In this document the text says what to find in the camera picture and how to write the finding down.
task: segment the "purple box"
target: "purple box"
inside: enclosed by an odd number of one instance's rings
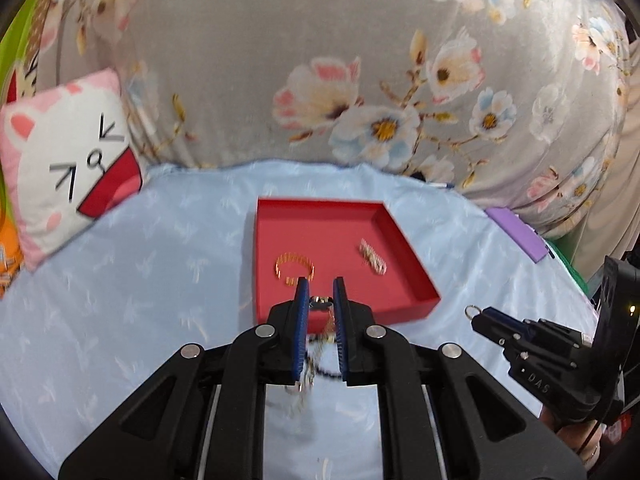
[[[549,252],[545,241],[525,224],[510,209],[491,207],[485,211],[487,216],[496,222],[535,263],[538,263]]]

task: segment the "metal ring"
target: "metal ring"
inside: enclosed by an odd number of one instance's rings
[[[314,264],[311,262],[309,258],[296,253],[282,253],[280,256],[277,257],[276,263],[273,268],[276,273],[276,278],[280,279],[281,277],[280,265],[286,264],[289,262],[294,262],[294,263],[305,266],[308,270],[308,275],[306,278],[310,282],[313,281],[314,273],[316,272],[316,267],[314,266]],[[290,276],[285,276],[284,283],[285,285],[288,285],[288,286],[296,286],[298,284],[298,279],[292,278]]]
[[[477,314],[472,315],[472,314],[470,314],[470,313],[469,313],[470,311],[471,311],[471,312],[472,312],[472,311],[476,311],[476,312],[477,312]],[[477,316],[478,314],[482,314],[482,309],[481,309],[480,307],[475,306],[475,305],[467,305],[467,306],[465,307],[465,316],[466,316],[466,318],[467,318],[469,321],[472,321],[472,320],[473,320],[473,318],[474,318],[475,316]]]

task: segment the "cat ear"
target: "cat ear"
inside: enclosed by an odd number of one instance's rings
[[[118,79],[118,74],[111,68],[89,74],[76,81],[76,83],[84,83],[93,88],[104,88],[111,90],[116,95],[120,95],[120,80]]]
[[[31,107],[11,106],[0,111],[0,136],[21,151],[29,139],[40,114]]]
[[[9,121],[11,122],[11,126],[14,128],[14,131],[24,140],[29,138],[33,127],[36,125],[36,121],[31,119],[27,114],[20,112],[13,114]]]

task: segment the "pink flower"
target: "pink flower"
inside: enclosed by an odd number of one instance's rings
[[[558,172],[554,168],[549,167],[546,173],[534,178],[529,189],[527,189],[527,197],[537,202],[536,205],[539,213],[542,213],[558,198],[558,179]]]
[[[94,0],[91,22],[98,36],[115,44],[129,26],[129,13],[138,0]]]
[[[462,28],[456,39],[447,41],[436,59],[427,63],[433,102],[437,105],[448,103],[477,89],[485,78],[481,59],[478,42]]]
[[[589,31],[580,26],[574,25],[572,34],[575,41],[575,59],[582,62],[582,66],[587,70],[593,70],[596,74],[600,73],[600,51]]]
[[[580,24],[572,28],[575,41],[575,59],[582,62],[587,70],[600,73],[602,54],[616,61],[618,40],[616,34],[604,18],[590,18],[588,27]]]
[[[360,58],[316,57],[299,65],[273,97],[273,118],[287,130],[329,128],[358,101]]]

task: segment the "jewelry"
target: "jewelry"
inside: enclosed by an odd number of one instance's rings
[[[329,319],[327,320],[322,333],[317,336],[311,336],[309,338],[309,342],[318,343],[314,346],[311,352],[305,352],[305,371],[301,377],[301,380],[296,383],[295,390],[290,388],[289,386],[285,386],[285,390],[287,393],[299,394],[298,402],[296,403],[296,411],[301,412],[305,405],[306,395],[309,393],[311,388],[314,385],[314,379],[316,378],[316,373],[319,371],[319,363],[322,358],[322,352],[324,351],[324,346],[327,343],[333,343],[335,341],[335,317],[334,317],[334,308],[331,306],[328,309],[329,311]]]
[[[472,321],[475,316],[482,314],[480,307],[475,305],[467,305],[465,307],[465,316],[469,321]]]
[[[377,254],[376,251],[373,250],[373,247],[367,244],[364,239],[360,241],[360,254],[362,254],[362,257],[369,263],[376,274],[382,276],[386,273],[385,261],[380,258],[379,254]]]
[[[600,451],[600,443],[597,443],[596,448],[593,450],[593,453],[591,453],[591,455],[587,459],[582,460],[582,464],[585,466],[587,471],[591,469],[597,462],[597,460],[594,460],[594,457],[599,451]]]
[[[330,296],[312,296],[309,299],[309,312],[316,310],[328,312],[334,306],[334,300]]]
[[[313,280],[314,271],[316,270],[316,268],[314,267],[314,264],[311,263],[311,260],[306,256],[301,256],[300,254],[296,254],[296,253],[283,253],[280,256],[278,256],[278,259],[276,259],[276,264],[274,266],[276,277],[278,279],[280,279],[280,275],[281,275],[281,272],[280,272],[281,264],[286,264],[289,262],[296,262],[297,264],[304,265],[308,270],[308,274],[306,278],[310,282]],[[296,286],[298,284],[298,279],[292,278],[290,276],[285,276],[284,283],[285,285]]]

